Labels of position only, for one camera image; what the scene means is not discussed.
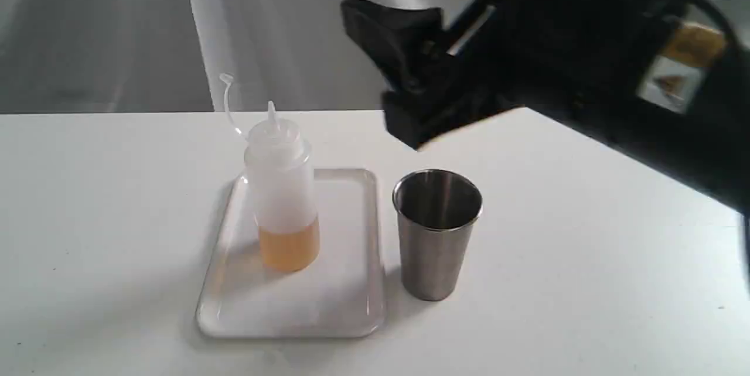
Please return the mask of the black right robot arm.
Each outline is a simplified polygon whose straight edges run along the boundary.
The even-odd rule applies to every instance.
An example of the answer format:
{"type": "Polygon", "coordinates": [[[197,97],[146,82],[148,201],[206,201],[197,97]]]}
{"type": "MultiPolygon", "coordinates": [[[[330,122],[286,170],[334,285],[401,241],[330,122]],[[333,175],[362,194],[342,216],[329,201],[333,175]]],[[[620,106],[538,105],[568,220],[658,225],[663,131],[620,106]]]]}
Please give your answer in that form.
{"type": "Polygon", "coordinates": [[[343,0],[388,83],[388,133],[419,149],[527,107],[740,215],[748,263],[748,48],[710,0],[343,0]]]}

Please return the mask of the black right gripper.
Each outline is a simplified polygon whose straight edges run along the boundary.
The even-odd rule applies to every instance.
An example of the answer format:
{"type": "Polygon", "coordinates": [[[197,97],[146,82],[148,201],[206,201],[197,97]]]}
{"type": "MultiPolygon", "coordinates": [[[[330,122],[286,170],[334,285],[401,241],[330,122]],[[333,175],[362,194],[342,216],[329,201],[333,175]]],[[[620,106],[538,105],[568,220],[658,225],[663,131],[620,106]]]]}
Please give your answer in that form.
{"type": "Polygon", "coordinates": [[[381,101],[385,129],[402,144],[419,150],[522,106],[589,131],[690,127],[685,115],[636,93],[683,2],[474,0],[472,7],[493,12],[450,56],[424,53],[442,34],[440,8],[340,3],[345,34],[398,90],[381,101]]]}

